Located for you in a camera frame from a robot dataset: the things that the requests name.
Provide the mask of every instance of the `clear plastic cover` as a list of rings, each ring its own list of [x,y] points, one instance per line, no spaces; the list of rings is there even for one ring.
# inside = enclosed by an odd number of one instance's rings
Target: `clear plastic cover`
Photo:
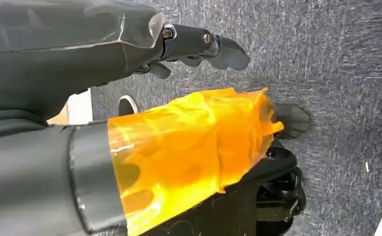
[[[154,47],[164,16],[129,0],[0,0],[0,53],[123,42]]]

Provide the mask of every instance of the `metal joint screw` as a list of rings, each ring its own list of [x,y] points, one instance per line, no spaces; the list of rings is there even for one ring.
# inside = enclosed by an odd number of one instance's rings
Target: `metal joint screw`
[[[210,33],[204,33],[202,38],[203,38],[203,42],[205,45],[207,45],[207,46],[211,45],[211,34]]]
[[[172,32],[171,29],[164,29],[162,31],[162,37],[164,39],[170,39],[170,38],[173,38],[174,37],[174,32]]]

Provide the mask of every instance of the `robotic finger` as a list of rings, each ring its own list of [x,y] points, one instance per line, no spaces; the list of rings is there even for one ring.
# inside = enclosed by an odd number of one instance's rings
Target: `robotic finger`
[[[214,68],[244,70],[250,62],[245,50],[234,40],[211,34],[200,28],[182,25],[164,25],[161,32],[163,53],[159,60],[140,66],[137,74],[152,73],[166,79],[170,71],[161,61],[181,61],[197,67],[207,60]]]

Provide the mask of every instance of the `gray carpet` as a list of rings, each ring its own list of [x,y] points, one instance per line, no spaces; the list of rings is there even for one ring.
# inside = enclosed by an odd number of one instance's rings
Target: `gray carpet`
[[[269,87],[297,103],[313,130],[285,143],[308,196],[288,235],[373,235],[382,216],[382,0],[154,0],[171,22],[239,42],[243,72],[169,63],[165,81],[132,76],[92,89],[94,119],[116,115],[121,95],[145,110],[201,89]]]

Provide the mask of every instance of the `orange prosthetic socket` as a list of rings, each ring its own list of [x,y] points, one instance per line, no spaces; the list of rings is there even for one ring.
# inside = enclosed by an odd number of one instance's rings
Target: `orange prosthetic socket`
[[[266,90],[200,91],[108,121],[129,236],[224,192],[264,157],[284,128]]]

